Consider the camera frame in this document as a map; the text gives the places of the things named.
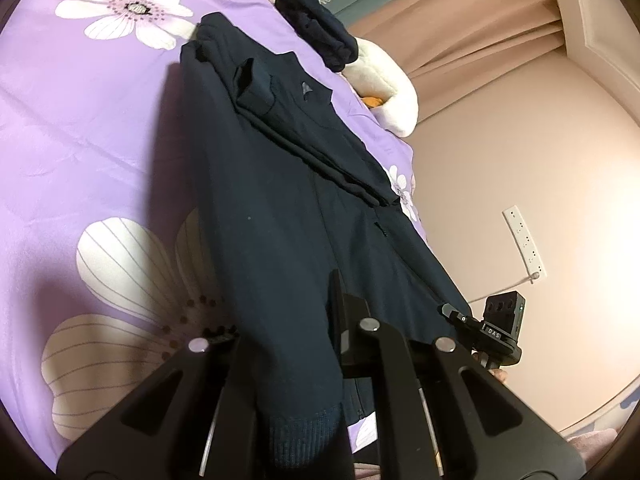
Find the person's right hand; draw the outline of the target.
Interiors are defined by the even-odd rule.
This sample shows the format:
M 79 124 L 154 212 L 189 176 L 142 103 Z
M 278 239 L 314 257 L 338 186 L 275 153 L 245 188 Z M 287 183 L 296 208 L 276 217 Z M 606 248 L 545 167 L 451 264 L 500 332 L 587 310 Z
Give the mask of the person's right hand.
M 504 384 L 506 382 L 506 378 L 508 378 L 508 373 L 503 370 L 498 364 L 492 362 L 489 359 L 489 356 L 485 352 L 474 352 L 473 359 L 480 364 L 480 366 L 484 367 L 485 370 L 494 376 L 498 382 Z

